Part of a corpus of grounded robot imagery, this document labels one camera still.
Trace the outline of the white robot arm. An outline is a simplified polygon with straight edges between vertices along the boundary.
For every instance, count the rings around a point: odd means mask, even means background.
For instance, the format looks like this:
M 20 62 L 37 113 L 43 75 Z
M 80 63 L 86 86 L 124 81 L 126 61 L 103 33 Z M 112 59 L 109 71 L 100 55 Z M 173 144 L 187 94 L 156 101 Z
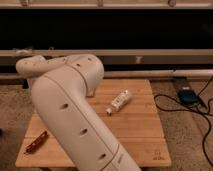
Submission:
M 86 100 L 104 76 L 99 58 L 37 55 L 19 60 L 16 70 L 33 81 L 36 111 L 79 171 L 141 171 Z

